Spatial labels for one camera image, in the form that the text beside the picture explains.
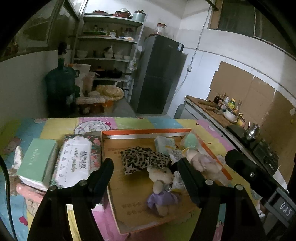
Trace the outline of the pink soft pack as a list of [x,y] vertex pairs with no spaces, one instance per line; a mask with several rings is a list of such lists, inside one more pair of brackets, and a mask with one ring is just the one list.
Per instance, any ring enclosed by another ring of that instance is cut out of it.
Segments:
[[18,183],[16,185],[16,191],[18,194],[23,196],[25,199],[36,202],[40,204],[42,202],[42,199],[45,195],[45,192],[37,190],[33,187],[30,187],[28,185],[25,185],[23,183]]

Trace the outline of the cream teddy bear pink dress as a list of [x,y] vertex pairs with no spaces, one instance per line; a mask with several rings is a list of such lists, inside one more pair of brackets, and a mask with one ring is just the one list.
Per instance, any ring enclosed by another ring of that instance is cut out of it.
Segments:
[[188,149],[186,158],[195,170],[202,173],[206,179],[218,180],[222,174],[222,166],[211,156],[203,155],[200,152]]

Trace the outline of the small white packet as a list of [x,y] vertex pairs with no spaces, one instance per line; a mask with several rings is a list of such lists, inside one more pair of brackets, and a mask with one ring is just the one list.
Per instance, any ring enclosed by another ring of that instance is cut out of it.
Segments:
[[173,182],[171,185],[171,190],[173,192],[182,193],[185,190],[185,185],[179,172],[178,163],[182,159],[183,154],[180,150],[175,150],[171,148],[167,149],[167,153],[171,159],[171,164],[168,164],[168,168],[170,169],[171,173],[174,176]]

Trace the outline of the cream teddy bear purple dress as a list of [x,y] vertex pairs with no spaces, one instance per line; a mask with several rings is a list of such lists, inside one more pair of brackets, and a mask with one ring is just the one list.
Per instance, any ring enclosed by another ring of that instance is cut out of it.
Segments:
[[152,194],[147,198],[147,206],[160,217],[174,213],[180,202],[180,196],[171,192],[173,174],[169,168],[147,167],[153,182]]

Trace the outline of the mint green roll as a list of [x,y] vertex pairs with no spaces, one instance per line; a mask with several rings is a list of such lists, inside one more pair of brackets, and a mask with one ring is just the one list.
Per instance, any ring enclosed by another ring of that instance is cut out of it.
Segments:
[[194,133],[188,133],[181,141],[181,145],[184,148],[197,150],[199,146],[199,140]]

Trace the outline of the leopard print cloth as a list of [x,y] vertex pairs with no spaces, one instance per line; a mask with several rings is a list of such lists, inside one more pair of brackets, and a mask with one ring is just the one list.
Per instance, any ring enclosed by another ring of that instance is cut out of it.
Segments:
[[170,162],[168,155],[153,151],[151,148],[132,147],[120,153],[125,175],[142,171],[148,166],[166,168]]

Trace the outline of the floral tissue cube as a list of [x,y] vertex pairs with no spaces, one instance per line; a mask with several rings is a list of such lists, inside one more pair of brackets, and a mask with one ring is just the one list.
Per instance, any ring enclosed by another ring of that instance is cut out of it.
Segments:
[[164,136],[157,136],[154,139],[156,151],[162,154],[168,154],[169,150],[175,149],[175,140]]

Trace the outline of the white plastic bag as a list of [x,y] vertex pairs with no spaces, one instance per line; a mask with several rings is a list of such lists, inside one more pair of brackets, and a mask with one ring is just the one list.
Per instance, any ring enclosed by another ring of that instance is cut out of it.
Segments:
[[12,165],[12,168],[15,170],[18,170],[22,164],[23,160],[23,151],[21,146],[17,146],[15,149],[15,155],[14,155],[14,163]]

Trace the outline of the colourful cartoon tablecloth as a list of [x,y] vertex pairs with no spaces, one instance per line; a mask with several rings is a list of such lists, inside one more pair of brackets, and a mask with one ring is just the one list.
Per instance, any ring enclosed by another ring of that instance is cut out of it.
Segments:
[[[5,154],[6,148],[13,147],[14,143],[21,141],[20,145],[25,152],[34,138],[54,139],[62,142],[67,134],[73,134],[78,128],[79,131],[85,130],[83,124],[96,121],[105,124],[106,128],[117,129],[165,129],[165,128],[191,128],[205,142],[209,149],[218,157],[225,157],[226,151],[231,150],[230,144],[218,137],[216,131],[206,126],[205,121],[201,120],[182,120],[162,117],[148,118],[50,118],[13,120],[1,130],[1,156],[4,158],[6,166],[10,168],[14,160],[14,152]],[[259,198],[254,199],[250,185],[231,168],[225,166],[231,174],[233,180],[230,184],[242,183],[246,188],[253,204],[259,206]],[[38,204],[26,202],[21,195],[11,196],[11,211],[13,216],[14,228],[18,240],[27,240],[30,225],[34,216],[31,213],[37,210]],[[165,223],[148,230],[134,232],[131,235],[119,234],[114,218],[111,214],[110,205],[104,211],[95,212],[100,231],[105,240],[189,240],[190,234],[197,222],[200,211],[195,209],[181,220]],[[11,232],[11,225],[8,218],[6,207],[5,181],[1,171],[1,219]]]

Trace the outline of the floral tissue pack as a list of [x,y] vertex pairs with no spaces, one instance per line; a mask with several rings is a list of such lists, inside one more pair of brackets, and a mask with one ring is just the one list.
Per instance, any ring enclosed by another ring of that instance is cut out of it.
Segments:
[[101,137],[99,134],[73,134],[63,139],[50,185],[58,188],[75,186],[101,166]]

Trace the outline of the white bowl on counter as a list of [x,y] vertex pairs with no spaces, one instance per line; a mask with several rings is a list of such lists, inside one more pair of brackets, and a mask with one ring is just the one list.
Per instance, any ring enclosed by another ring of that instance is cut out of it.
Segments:
[[227,108],[226,111],[223,113],[224,117],[227,118],[229,121],[237,121],[237,114],[230,108]]

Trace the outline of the yellow-green condiment bottle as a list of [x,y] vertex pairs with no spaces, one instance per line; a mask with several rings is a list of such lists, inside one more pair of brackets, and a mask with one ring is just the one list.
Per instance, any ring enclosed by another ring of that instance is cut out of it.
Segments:
[[234,110],[235,108],[235,104],[236,104],[236,100],[235,99],[231,99],[229,102],[228,102],[228,107],[232,110]]

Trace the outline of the metal kitchen shelf rack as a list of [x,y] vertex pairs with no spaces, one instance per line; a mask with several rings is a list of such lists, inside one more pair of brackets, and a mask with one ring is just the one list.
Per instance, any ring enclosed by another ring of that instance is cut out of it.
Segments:
[[90,65],[94,86],[115,84],[130,100],[144,24],[131,16],[84,14],[74,35],[72,63]]

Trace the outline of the glass jar on refrigerator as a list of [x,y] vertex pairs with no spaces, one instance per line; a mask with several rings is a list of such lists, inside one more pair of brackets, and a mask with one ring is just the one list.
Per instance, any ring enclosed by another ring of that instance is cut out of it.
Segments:
[[166,27],[164,23],[157,23],[156,34],[163,35]]

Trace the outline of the cardboard wall sheet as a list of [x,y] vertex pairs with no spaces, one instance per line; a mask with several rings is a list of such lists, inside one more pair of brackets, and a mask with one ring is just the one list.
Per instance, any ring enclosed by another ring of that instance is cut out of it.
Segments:
[[278,155],[280,173],[289,181],[295,158],[295,117],[290,115],[290,101],[263,80],[226,62],[220,62],[207,99],[223,93],[242,102],[244,119],[260,126],[261,137]]

